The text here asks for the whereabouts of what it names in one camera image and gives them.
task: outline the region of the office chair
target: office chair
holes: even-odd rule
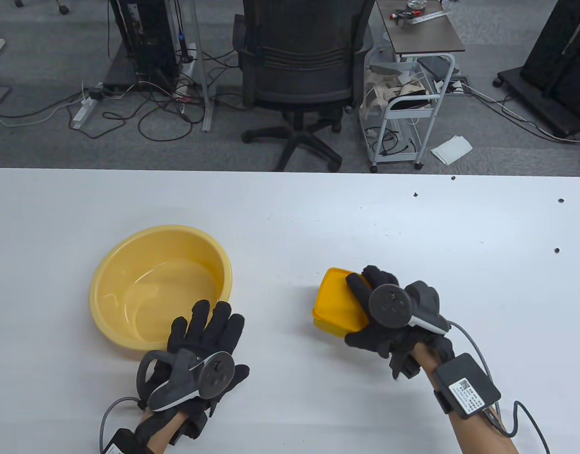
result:
[[[245,131],[242,142],[287,139],[275,171],[285,169],[298,145],[326,158],[329,171],[340,169],[340,155],[314,132],[329,126],[340,132],[343,110],[363,100],[374,1],[243,0],[245,15],[236,15],[233,26],[243,103],[277,110],[288,125]],[[320,119],[305,127],[309,112]]]
[[[61,13],[64,16],[67,13],[69,13],[69,8],[66,7],[65,5],[62,5],[60,0],[56,0],[56,2],[57,2],[57,6],[59,6],[59,13]],[[24,6],[23,1],[22,0],[15,0],[15,6],[17,8],[22,8]]]

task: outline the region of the ruler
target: ruler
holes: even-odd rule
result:
[[[409,19],[406,22],[408,24],[419,24],[420,22],[430,21],[431,19],[437,19],[438,17],[447,16],[449,11],[437,11],[436,13],[426,14],[420,17],[414,17],[413,19]]]

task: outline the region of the yellow box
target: yellow box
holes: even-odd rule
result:
[[[320,285],[313,309],[314,325],[342,338],[368,326],[368,317],[345,281],[351,273],[340,268],[330,268]]]

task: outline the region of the metal cart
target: metal cart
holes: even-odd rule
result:
[[[433,83],[432,76],[418,63],[417,58],[439,56],[445,58],[449,62],[449,70],[444,79],[441,89],[437,90]],[[422,169],[422,156],[427,147],[437,112],[443,101],[443,97],[450,83],[450,78],[454,73],[456,65],[454,56],[452,54],[431,53],[431,54],[404,54],[401,62],[389,62],[385,58],[384,52],[373,52],[370,59],[366,63],[367,66],[381,67],[388,70],[398,71],[400,73],[409,72],[409,74],[417,75],[422,73],[420,83],[427,91],[426,95],[405,95],[395,97],[390,100],[388,106],[382,111],[378,107],[374,107],[366,114],[364,104],[359,110],[359,120],[361,130],[363,132],[366,147],[368,147],[368,157],[372,162],[370,172],[378,172],[377,165],[381,162],[398,162],[398,161],[414,161],[414,168]],[[396,104],[405,101],[420,101],[428,102],[426,106],[419,108],[397,109],[394,108]],[[421,118],[428,118],[429,125],[424,139],[420,139],[416,124]],[[392,149],[386,149],[383,142],[389,140],[387,137],[391,132],[394,135],[395,144]]]

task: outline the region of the yellow bowl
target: yellow bowl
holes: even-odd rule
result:
[[[366,313],[345,281],[351,272],[330,268],[322,280],[313,309],[314,325],[338,337],[368,326]]]
[[[97,268],[90,311],[101,332],[132,350],[166,350],[170,325],[199,300],[227,301],[231,263],[212,236],[182,225],[152,227],[118,244]]]

